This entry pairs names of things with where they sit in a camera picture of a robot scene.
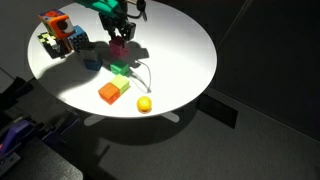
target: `pink block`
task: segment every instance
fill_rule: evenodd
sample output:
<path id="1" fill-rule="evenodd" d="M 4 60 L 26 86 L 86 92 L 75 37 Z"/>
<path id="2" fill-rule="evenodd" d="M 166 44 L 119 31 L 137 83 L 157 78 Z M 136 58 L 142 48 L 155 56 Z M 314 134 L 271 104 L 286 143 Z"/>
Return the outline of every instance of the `pink block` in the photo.
<path id="1" fill-rule="evenodd" d="M 119 58 L 128 53 L 128 49 L 125 48 L 124 45 L 125 41 L 120 36 L 117 36 L 115 39 L 109 41 L 111 53 Z"/>

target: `lemon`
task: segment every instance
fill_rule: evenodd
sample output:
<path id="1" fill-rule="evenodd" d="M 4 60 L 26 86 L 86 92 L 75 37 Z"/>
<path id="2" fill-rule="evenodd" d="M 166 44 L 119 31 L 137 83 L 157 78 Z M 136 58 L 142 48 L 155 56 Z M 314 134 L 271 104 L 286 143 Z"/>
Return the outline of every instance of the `lemon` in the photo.
<path id="1" fill-rule="evenodd" d="M 137 102 L 137 107 L 140 112 L 149 112 L 152 107 L 151 99 L 147 96 L 140 97 Z"/>

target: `table leg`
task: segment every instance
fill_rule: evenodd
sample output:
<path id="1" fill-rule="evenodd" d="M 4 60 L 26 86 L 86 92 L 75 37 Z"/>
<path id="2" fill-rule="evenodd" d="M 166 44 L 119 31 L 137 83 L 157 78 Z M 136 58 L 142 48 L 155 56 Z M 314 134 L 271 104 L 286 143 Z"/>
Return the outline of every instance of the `table leg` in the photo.
<path id="1" fill-rule="evenodd" d="M 167 112 L 167 113 L 161 114 L 161 116 L 175 123 L 179 122 L 180 120 L 180 117 L 173 112 Z"/>

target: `colorful toy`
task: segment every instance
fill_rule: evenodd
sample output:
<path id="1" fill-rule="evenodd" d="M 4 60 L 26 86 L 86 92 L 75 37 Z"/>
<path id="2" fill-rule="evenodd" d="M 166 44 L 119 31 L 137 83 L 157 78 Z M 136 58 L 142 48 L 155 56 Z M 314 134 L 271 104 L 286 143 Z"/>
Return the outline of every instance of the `colorful toy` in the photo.
<path id="1" fill-rule="evenodd" d="M 95 47 L 95 43 L 82 42 L 79 44 L 79 53 L 87 69 L 99 71 L 103 64 L 103 59 Z"/>
<path id="2" fill-rule="evenodd" d="M 111 83 L 119 88 L 120 95 L 122 95 L 127 89 L 129 89 L 129 81 L 121 74 L 116 75 L 116 77 L 111 80 Z"/>
<path id="3" fill-rule="evenodd" d="M 110 105 L 120 97 L 120 90 L 110 82 L 100 88 L 98 93 Z"/>
<path id="4" fill-rule="evenodd" d="M 109 41 L 110 52 L 116 57 L 123 57 L 128 53 L 128 49 L 125 48 L 125 41 L 117 36 L 116 38 Z"/>
<path id="5" fill-rule="evenodd" d="M 78 25 L 74 26 L 75 33 L 68 36 L 67 39 L 73 50 L 79 52 L 80 44 L 89 42 L 87 33 Z"/>
<path id="6" fill-rule="evenodd" d="M 40 13 L 38 17 L 47 28 L 49 34 L 57 39 L 63 39 L 75 33 L 69 16 L 58 9 Z"/>
<path id="7" fill-rule="evenodd" d="M 111 82 L 100 88 L 98 93 L 103 100 L 112 105 L 128 88 L 129 81 L 118 74 Z"/>
<path id="8" fill-rule="evenodd" d="M 80 44 L 89 42 L 87 33 L 78 25 L 72 26 L 68 15 L 53 9 L 38 15 L 48 32 L 38 36 L 52 59 L 63 57 L 72 50 L 79 52 Z"/>
<path id="9" fill-rule="evenodd" d="M 152 101 L 147 96 L 142 96 L 137 101 L 137 108 L 142 113 L 148 113 L 152 109 Z"/>
<path id="10" fill-rule="evenodd" d="M 121 61 L 116 60 L 110 64 L 111 72 L 115 75 L 121 74 L 125 76 L 129 71 L 129 64 Z"/>
<path id="11" fill-rule="evenodd" d="M 71 52 L 71 49 L 63 40 L 57 39 L 48 32 L 41 33 L 38 36 L 38 39 L 52 59 L 64 56 Z"/>

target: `white round table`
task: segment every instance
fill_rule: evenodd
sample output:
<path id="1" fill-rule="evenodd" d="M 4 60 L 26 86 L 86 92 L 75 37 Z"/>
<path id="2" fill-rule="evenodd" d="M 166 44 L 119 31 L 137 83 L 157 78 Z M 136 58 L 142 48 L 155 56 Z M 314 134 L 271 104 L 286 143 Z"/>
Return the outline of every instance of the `white round table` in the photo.
<path id="1" fill-rule="evenodd" d="M 98 90 L 115 76 L 106 68 L 113 57 L 108 56 L 108 49 L 103 46 L 107 47 L 110 36 L 103 30 L 98 12 L 77 3 L 60 10 L 69 15 L 74 26 L 79 25 L 86 31 L 91 42 L 102 42 L 99 51 L 105 53 L 105 66 L 100 71 L 88 70 L 74 52 L 65 58 L 51 59 L 37 39 L 40 33 L 46 32 L 41 23 L 28 46 L 28 62 L 35 78 L 49 93 L 68 105 L 106 117 L 162 115 L 194 100 L 214 76 L 215 46 L 206 31 L 186 14 L 155 1 L 146 3 L 147 22 L 142 18 L 129 19 L 137 28 L 128 44 L 129 53 L 122 60 L 130 65 L 135 60 L 141 62 L 133 68 L 143 82 L 150 85 L 150 92 L 141 81 L 128 76 L 130 88 L 112 105 L 101 99 Z M 128 6 L 129 14 L 138 14 L 135 6 Z M 142 114 L 137 110 L 136 103 L 141 96 L 152 100 L 149 113 Z"/>

